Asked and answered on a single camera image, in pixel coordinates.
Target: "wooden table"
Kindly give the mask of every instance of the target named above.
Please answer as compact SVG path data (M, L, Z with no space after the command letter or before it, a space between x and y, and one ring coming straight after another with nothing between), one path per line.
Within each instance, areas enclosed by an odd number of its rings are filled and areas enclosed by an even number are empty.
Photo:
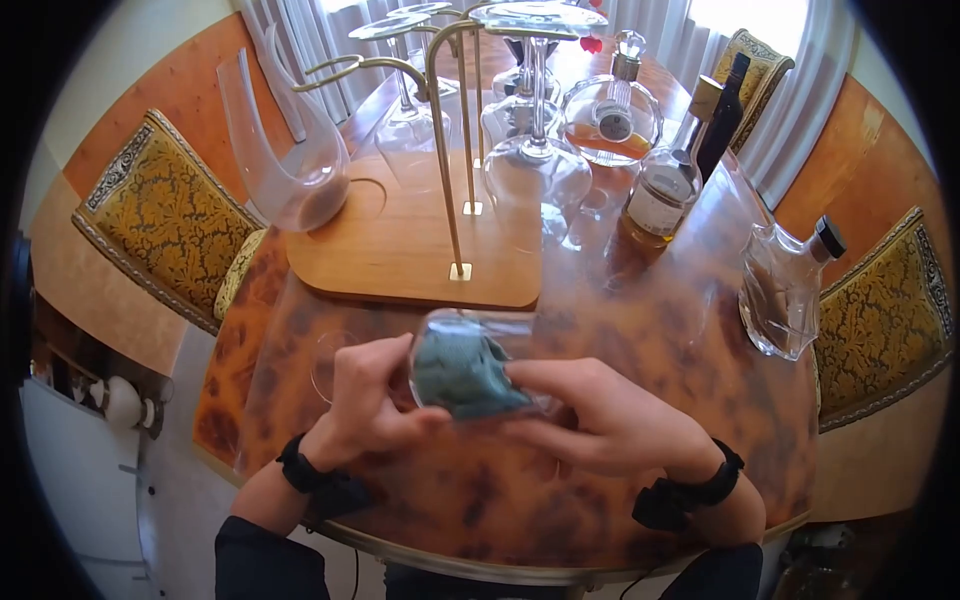
M482 45L489 85L512 59L496 38L482 35ZM553 65L564 88L606 72L610 46L606 40L605 52L594 57L577 44L559 49ZM452 61L445 67L455 73ZM646 60L638 79L664 116L682 118L689 96L665 69ZM350 146L395 96L390 79L346 122ZM728 155L665 252L638 252L616 226L630 172L595 167L593 174L594 189L567 239L544 251L536 352L596 356L692 415L745 458L768 528L799 525L810 509L817 432L810 353L796 363L760 354L736 302L740 251L751 224L768 222L769 213ZM283 236L271 229L221 327L195 415L198 451L228 476L237 465L237 483L325 410L309 376L320 335L398 335L416 330L427 312L319 298L295 279L288 286L288 271ZM270 323L284 334L264 344ZM246 402L252 409L244 415ZM661 472L610 479L575 469L561 477L551 457L452 429L428 447L366 457L351 470L381 504L310 526L434 571L568 585L627 579L703 547L693 534L678 538L631 520L637 493Z

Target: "red flower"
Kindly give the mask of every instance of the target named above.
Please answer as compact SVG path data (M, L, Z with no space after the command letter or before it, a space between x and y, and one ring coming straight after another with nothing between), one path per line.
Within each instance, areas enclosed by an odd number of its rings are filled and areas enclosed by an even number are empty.
M591 54L596 54L603 50L603 42L596 37L581 37L580 47Z

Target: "black wrist strap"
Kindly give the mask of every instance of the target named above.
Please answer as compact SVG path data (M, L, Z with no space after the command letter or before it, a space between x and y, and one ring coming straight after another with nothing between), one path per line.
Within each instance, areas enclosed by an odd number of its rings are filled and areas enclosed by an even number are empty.
M724 463L702 484L682 484L661 477L653 488L644 488L636 497L631 516L648 529L680 533L689 525L687 513L703 506L720 504L736 487L743 459L729 446L713 438L723 451Z
M371 494L359 479L351 478L338 468L330 472L313 468L300 453L300 440L304 435L301 433L290 440L276 461L283 464L283 476L294 490L311 494L310 516L323 521L372 506Z
M300 440L306 434L295 436L283 451L276 457L278 463L283 464L283 476L300 493L313 493L320 488L335 486L349 480L349 475L334 469L330 472L320 472L313 468L306 456L300 453Z

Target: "hand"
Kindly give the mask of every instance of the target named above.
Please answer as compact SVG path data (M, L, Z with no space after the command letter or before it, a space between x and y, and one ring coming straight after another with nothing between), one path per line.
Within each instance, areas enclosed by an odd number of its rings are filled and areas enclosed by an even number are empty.
M388 397L387 382L406 359L411 338L407 333L337 350L332 406L300 441L300 452L316 470L414 444L450 421L436 406L400 413Z
M703 427L595 358L507 364L515 385L550 394L577 413L579 431L514 420L501 433L603 475L663 468L682 483L709 480L723 452Z

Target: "wooden base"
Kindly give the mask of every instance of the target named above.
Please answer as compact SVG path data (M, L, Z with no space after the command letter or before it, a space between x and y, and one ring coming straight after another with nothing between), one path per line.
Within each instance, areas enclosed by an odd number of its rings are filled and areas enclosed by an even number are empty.
M382 156L354 159L347 202L340 213L314 231L286 233L294 273L334 296L507 309L536 304L537 224L511 224L511 234L523 240L508 239L479 170L474 170L476 200L485 208L464 214L468 201L464 152L451 151L454 213L462 260L465 267L470 265L469 275L458 276L436 156L409 154L400 162L396 170L404 179L402 187Z

